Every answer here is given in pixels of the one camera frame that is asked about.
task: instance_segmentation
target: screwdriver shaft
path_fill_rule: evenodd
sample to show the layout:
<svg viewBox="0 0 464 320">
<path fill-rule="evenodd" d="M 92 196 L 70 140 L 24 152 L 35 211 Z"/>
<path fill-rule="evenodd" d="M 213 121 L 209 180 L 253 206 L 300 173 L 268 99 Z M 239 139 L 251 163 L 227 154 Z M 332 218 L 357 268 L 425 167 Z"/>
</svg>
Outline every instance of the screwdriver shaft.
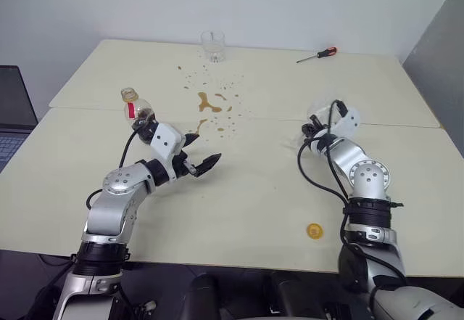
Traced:
<svg viewBox="0 0 464 320">
<path fill-rule="evenodd" d="M 310 56 L 310 57 L 307 57 L 306 59 L 298 60 L 298 61 L 297 61 L 297 64 L 299 64 L 300 62 L 304 62 L 304 61 L 306 61 L 306 60 L 312 59 L 313 57 L 317 57 L 317 54 L 314 54 L 314 55 L 312 55 L 312 56 Z"/>
</svg>

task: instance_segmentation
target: laptop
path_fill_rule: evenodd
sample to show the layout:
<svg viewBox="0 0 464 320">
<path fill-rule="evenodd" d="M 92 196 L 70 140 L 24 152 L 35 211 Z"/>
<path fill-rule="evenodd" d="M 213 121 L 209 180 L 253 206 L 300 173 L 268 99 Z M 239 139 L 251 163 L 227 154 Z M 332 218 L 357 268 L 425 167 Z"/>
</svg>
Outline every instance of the laptop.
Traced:
<svg viewBox="0 0 464 320">
<path fill-rule="evenodd" d="M 0 171 L 36 125 L 20 69 L 0 65 Z"/>
</svg>

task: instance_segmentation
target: clear plastic cup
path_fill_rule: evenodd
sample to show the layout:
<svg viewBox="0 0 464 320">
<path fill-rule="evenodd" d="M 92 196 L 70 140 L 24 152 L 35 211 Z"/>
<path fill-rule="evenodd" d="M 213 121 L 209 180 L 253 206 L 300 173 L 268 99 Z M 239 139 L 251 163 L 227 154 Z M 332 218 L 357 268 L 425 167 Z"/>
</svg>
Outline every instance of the clear plastic cup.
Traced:
<svg viewBox="0 0 464 320">
<path fill-rule="evenodd" d="M 225 59 L 225 35 L 222 31 L 205 31 L 202 33 L 204 55 L 210 62 L 221 62 Z"/>
</svg>

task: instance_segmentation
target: bottle cap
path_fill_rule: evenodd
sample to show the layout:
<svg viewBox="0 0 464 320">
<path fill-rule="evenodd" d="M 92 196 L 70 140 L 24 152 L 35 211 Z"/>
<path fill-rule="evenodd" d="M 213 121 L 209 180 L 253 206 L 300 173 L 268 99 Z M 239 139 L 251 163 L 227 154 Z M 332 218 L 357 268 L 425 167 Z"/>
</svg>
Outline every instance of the bottle cap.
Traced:
<svg viewBox="0 0 464 320">
<path fill-rule="evenodd" d="M 313 239 L 320 239 L 324 235 L 324 230 L 317 223 L 312 223 L 306 228 L 307 235 Z"/>
<path fill-rule="evenodd" d="M 124 102 L 134 102 L 138 99 L 138 94 L 133 88 L 121 89 L 121 96 Z"/>
</svg>

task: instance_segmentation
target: white table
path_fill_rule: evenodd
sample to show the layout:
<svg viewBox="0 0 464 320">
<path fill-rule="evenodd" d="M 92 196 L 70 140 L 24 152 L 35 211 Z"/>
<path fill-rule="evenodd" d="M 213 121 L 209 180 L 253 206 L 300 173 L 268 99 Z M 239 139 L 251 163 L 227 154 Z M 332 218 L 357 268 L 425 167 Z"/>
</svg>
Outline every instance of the white table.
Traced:
<svg viewBox="0 0 464 320">
<path fill-rule="evenodd" d="M 120 90 L 132 86 L 156 113 L 186 120 L 197 118 L 204 91 L 212 104 L 256 118 L 305 120 L 318 100 L 338 98 L 360 111 L 362 123 L 439 126 L 394 57 L 338 53 L 297 65 L 308 52 L 226 50 L 224 62 L 210 64 L 197 45 L 105 40 L 50 107 L 120 110 Z"/>
<path fill-rule="evenodd" d="M 194 163 L 222 152 L 220 162 L 204 177 L 161 186 L 145 200 L 131 259 L 337 271 L 341 203 L 299 174 L 293 138 L 301 123 L 212 120 L 186 151 Z M 174 125 L 187 131 L 197 121 L 179 118 Z M 121 111 L 50 110 L 0 173 L 0 248 L 74 253 L 85 198 L 117 167 L 130 132 Z M 361 126 L 354 141 L 387 164 L 389 194 L 405 204 L 392 210 L 392 227 L 407 274 L 464 275 L 463 159 L 446 133 Z M 134 139 L 126 164 L 144 157 L 149 147 Z M 307 155 L 304 163 L 314 179 L 334 186 L 325 162 Z M 323 227 L 321 239 L 307 236 L 309 223 Z"/>
</svg>

